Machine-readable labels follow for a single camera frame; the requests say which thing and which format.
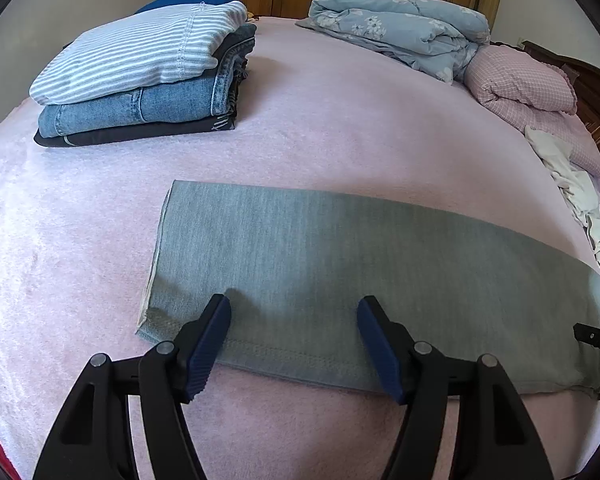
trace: dark wood headboard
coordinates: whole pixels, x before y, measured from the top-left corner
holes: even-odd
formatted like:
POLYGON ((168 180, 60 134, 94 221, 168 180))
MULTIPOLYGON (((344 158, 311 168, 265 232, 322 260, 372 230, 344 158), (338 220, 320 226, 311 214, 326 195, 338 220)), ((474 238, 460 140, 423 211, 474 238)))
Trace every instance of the dark wood headboard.
POLYGON ((591 132, 600 150, 600 69, 579 59, 558 56, 530 41, 522 45, 534 59, 558 66, 567 73, 578 96, 578 117, 591 132))

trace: stack of folded clothes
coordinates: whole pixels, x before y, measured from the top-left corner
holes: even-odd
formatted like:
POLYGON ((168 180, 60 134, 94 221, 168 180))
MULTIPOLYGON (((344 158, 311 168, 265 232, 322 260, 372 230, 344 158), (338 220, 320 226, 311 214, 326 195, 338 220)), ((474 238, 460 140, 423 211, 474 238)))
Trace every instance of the stack of folded clothes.
POLYGON ((256 27, 237 0, 157 0, 80 35, 35 79, 34 140, 85 146, 229 130, 256 27))

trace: pink bedsheet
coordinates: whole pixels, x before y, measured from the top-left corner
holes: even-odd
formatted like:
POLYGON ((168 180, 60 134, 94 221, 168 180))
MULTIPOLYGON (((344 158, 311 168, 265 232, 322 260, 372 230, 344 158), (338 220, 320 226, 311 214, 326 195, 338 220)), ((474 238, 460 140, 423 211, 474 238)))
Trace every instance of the pink bedsheet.
MULTIPOLYGON (((0 124, 0 442, 23 478, 89 357, 147 350, 134 330, 173 179, 437 207, 598 270, 524 137, 463 87, 276 18, 260 20, 249 70, 230 132, 45 149, 32 141, 40 107, 31 100, 0 124)), ((526 402, 556 476, 574 472, 600 436, 600 403, 576 392, 526 402)), ((226 367, 185 412, 210 480, 379 478, 402 415, 384 396, 226 367)), ((456 416, 452 402, 437 479, 456 416)), ((141 440, 135 401, 132 419, 141 440)))

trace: striped shirt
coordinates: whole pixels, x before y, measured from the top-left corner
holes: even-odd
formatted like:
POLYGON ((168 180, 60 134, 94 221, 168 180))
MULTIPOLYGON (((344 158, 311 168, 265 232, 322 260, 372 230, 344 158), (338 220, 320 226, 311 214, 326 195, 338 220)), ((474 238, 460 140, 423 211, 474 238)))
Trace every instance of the striped shirt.
POLYGON ((41 105, 71 104, 197 77, 227 34, 247 20, 238 1, 148 10, 81 34, 29 89, 41 105))

